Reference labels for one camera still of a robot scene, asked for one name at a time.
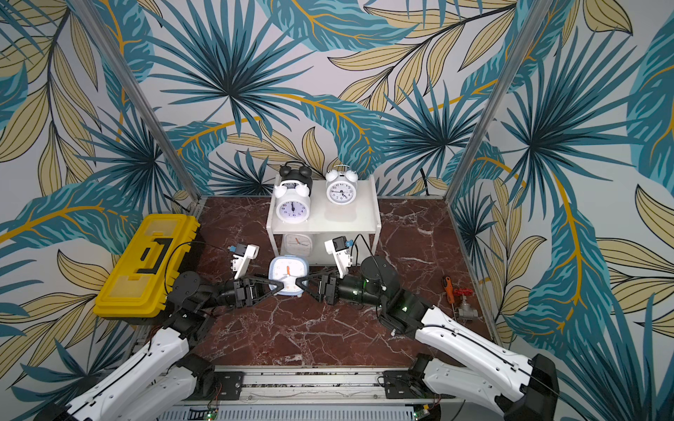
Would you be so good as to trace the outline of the white square alarm clock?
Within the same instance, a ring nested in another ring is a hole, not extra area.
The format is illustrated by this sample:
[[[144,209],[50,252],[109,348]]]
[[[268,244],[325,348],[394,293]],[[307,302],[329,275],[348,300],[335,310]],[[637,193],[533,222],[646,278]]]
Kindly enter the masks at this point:
[[[284,254],[309,257],[313,251],[313,236],[305,233],[287,233],[283,238]]]

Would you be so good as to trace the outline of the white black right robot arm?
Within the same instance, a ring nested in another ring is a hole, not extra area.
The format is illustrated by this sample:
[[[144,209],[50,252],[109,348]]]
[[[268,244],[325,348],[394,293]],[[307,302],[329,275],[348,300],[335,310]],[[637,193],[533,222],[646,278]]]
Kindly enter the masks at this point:
[[[436,395],[480,405],[505,420],[554,419],[559,398],[556,366],[500,347],[451,319],[441,308],[404,289],[397,270],[371,256],[357,275],[321,271],[296,280],[319,302],[371,305],[380,324],[446,354],[458,366],[423,357],[410,376]]]

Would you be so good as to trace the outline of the white twin-bell alarm clock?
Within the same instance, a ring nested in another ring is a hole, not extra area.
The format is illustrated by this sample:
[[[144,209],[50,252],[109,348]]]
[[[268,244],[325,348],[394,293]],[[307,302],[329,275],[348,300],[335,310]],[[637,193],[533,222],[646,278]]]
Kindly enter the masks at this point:
[[[300,224],[311,214],[310,188],[299,181],[284,180],[273,189],[277,217],[288,224]]]

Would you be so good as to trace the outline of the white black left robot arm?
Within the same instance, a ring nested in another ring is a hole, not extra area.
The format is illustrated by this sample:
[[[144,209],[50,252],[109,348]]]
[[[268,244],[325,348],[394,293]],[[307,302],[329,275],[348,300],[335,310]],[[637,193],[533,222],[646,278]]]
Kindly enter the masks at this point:
[[[186,398],[218,398],[214,366],[192,352],[215,322],[210,311],[253,307],[283,288],[259,276],[211,284],[194,271],[182,273],[168,294],[173,312],[147,344],[81,395],[49,403],[37,419],[153,420]]]

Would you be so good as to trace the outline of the black twin-bell alarm clock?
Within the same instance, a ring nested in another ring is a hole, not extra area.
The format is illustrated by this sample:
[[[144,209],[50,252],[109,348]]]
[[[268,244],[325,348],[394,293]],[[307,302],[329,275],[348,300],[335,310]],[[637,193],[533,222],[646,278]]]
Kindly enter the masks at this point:
[[[302,161],[286,161],[278,170],[279,175],[285,180],[295,180],[309,184],[312,182],[312,169]]]

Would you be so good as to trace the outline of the light blue square clock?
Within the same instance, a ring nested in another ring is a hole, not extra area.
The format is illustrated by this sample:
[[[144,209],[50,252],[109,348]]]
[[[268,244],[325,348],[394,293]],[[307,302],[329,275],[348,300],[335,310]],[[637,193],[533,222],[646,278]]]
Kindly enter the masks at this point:
[[[282,282],[283,288],[277,292],[277,296],[302,296],[304,291],[298,287],[296,280],[307,276],[308,273],[309,265],[305,259],[283,255],[271,261],[268,279]]]

